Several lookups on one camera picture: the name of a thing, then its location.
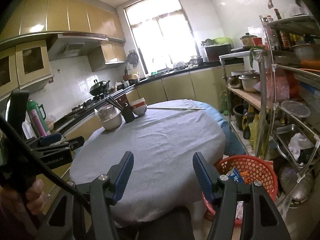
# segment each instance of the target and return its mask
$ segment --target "dish rack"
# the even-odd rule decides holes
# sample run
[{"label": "dish rack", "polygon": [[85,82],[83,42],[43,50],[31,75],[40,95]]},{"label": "dish rack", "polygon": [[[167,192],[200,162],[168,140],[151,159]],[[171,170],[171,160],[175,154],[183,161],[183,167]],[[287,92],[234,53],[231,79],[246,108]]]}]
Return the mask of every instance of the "dish rack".
[{"label": "dish rack", "polygon": [[[269,146],[271,141],[276,141],[276,139],[279,138],[278,134],[274,131],[274,122],[275,122],[275,112],[277,109],[282,111],[283,113],[286,113],[305,133],[307,133],[310,137],[314,138],[314,149],[312,151],[311,157],[309,158],[308,162],[305,165],[300,165],[297,163],[295,158],[293,157],[292,153],[289,151],[287,147],[285,147],[285,150],[287,152],[288,158],[293,163],[293,167],[297,173],[298,180],[297,183],[301,181],[301,179],[305,176],[306,172],[310,169],[310,164],[313,161],[316,152],[319,149],[320,146],[320,138],[319,135],[315,132],[313,132],[305,123],[303,123],[301,120],[293,116],[291,113],[283,109],[278,102],[276,102],[276,86],[273,86],[274,89],[274,101],[270,101],[267,99],[267,78],[266,78],[266,66],[265,66],[265,57],[268,57],[268,60],[271,62],[271,78],[273,79],[273,84],[276,84],[276,75],[275,71],[276,68],[284,69],[292,71],[295,74],[299,74],[303,77],[305,77],[307,80],[312,80],[313,82],[320,83],[320,75],[316,75],[314,73],[298,69],[292,66],[282,65],[279,61],[281,57],[288,56],[292,57],[292,52],[287,51],[272,51],[271,48],[271,42],[270,42],[270,33],[271,30],[281,30],[287,33],[292,34],[298,34],[298,35],[312,35],[320,37],[320,30],[317,25],[317,22],[315,19],[309,15],[301,15],[301,16],[294,16],[289,17],[286,19],[281,20],[275,20],[273,22],[264,22],[262,19],[262,16],[260,16],[263,30],[265,33],[265,37],[267,38],[268,42],[268,49],[267,50],[257,50],[255,51],[256,57],[255,60],[258,62],[259,66],[259,72],[260,72],[260,95],[254,94],[254,93],[248,93],[244,90],[240,89],[233,89],[228,85],[228,77],[225,67],[225,59],[228,58],[235,58],[235,57],[249,57],[249,51],[243,51],[243,52],[237,52],[237,53],[231,53],[227,55],[219,56],[220,62],[223,68],[224,77],[226,84],[226,92],[227,92],[227,103],[228,103],[228,122],[230,124],[231,130],[235,133],[235,135],[238,137],[240,142],[242,143],[245,151],[249,155],[254,155],[256,157],[265,158],[267,157],[267,153],[269,151]],[[252,147],[249,145],[249,141],[244,139],[242,136],[242,133],[240,130],[236,127],[234,119],[231,116],[231,97],[230,92],[235,93],[236,95],[240,96],[241,98],[248,101],[251,105],[253,105],[255,108],[257,108],[260,111],[260,120],[259,120],[259,132],[258,132],[258,139],[256,141],[256,145],[254,147],[254,151]],[[266,110],[269,109],[271,111],[271,120],[268,131],[266,131],[265,122],[266,119]],[[262,153],[261,146],[263,143],[263,138],[267,138],[267,143],[265,147],[265,154]],[[290,195],[291,192],[285,195],[285,197],[278,203],[278,205],[281,205],[287,198],[288,195]]]}]

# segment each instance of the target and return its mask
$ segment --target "white stick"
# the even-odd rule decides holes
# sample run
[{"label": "white stick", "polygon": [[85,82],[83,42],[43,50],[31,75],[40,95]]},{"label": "white stick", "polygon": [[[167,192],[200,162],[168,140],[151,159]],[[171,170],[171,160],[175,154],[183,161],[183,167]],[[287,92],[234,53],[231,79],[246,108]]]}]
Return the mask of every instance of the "white stick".
[{"label": "white stick", "polygon": [[166,110],[205,110],[205,108],[195,108],[195,107],[156,107],[147,106],[147,109],[166,109]]}]

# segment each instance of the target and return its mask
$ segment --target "hanging black pan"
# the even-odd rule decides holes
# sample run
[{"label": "hanging black pan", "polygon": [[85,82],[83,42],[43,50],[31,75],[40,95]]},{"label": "hanging black pan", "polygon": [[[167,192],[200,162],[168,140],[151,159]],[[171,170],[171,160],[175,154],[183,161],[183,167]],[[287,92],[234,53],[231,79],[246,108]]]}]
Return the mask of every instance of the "hanging black pan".
[{"label": "hanging black pan", "polygon": [[110,80],[108,80],[108,82],[106,81],[100,81],[98,82],[98,80],[94,80],[94,85],[90,88],[90,94],[93,96],[98,96],[104,92],[107,92],[109,89],[109,83]]}]

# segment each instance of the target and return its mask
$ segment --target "white tablecloth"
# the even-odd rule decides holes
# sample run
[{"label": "white tablecloth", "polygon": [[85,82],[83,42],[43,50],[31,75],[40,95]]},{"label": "white tablecloth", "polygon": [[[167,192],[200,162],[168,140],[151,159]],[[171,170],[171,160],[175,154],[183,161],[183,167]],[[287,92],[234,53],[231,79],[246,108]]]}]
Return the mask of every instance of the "white tablecloth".
[{"label": "white tablecloth", "polygon": [[[186,99],[153,106],[196,107]],[[112,214],[121,226],[152,221],[201,199],[192,156],[200,151],[214,164],[222,159],[224,145],[222,129],[205,110],[148,109],[112,132],[96,130],[74,159],[70,177],[76,184],[91,182],[131,151],[133,170]]]}]

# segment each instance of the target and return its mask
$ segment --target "microwave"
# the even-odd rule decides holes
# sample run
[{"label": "microwave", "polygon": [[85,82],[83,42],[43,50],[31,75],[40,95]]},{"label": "microwave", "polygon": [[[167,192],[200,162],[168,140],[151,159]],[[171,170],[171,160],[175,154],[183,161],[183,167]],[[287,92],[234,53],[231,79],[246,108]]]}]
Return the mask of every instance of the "microwave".
[{"label": "microwave", "polygon": [[220,61],[219,56],[231,53],[231,44],[206,46],[204,53],[208,62]]}]

